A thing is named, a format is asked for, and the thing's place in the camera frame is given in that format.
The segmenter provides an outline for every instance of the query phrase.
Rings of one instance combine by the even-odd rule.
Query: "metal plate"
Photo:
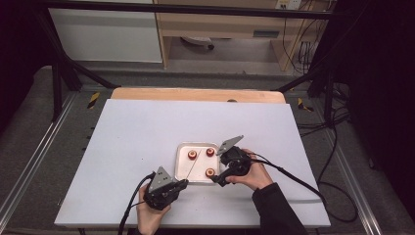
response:
[[[206,150],[214,149],[214,154],[208,157]],[[196,151],[198,155],[195,160],[188,157],[189,151]],[[185,142],[177,147],[175,178],[182,180],[187,177],[189,183],[214,184],[206,176],[206,170],[212,168],[215,174],[219,174],[219,157],[216,155],[218,147],[213,143]]]

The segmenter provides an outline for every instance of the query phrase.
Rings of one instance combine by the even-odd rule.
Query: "square tray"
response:
[[[208,157],[206,150],[214,149],[214,154]],[[187,177],[189,183],[214,184],[206,176],[206,170],[212,168],[214,174],[219,174],[219,157],[216,155],[218,147],[213,143],[185,142],[177,147],[175,178],[182,180]],[[198,153],[194,160],[188,157],[189,151],[194,150]]]

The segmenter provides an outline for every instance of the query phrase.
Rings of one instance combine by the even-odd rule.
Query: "wall socket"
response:
[[[275,9],[280,10],[298,10],[301,0],[278,0]]]

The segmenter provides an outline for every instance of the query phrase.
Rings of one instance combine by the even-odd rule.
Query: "black sleeve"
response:
[[[261,235],[307,234],[277,183],[256,189],[253,201],[260,216]]]

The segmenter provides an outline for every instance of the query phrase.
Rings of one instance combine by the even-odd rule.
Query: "person's left hand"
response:
[[[138,191],[138,202],[144,202],[144,194],[149,185],[146,184]],[[154,210],[146,203],[137,205],[138,230],[143,235],[153,235],[159,229],[162,217],[171,209],[171,205],[162,211]]]

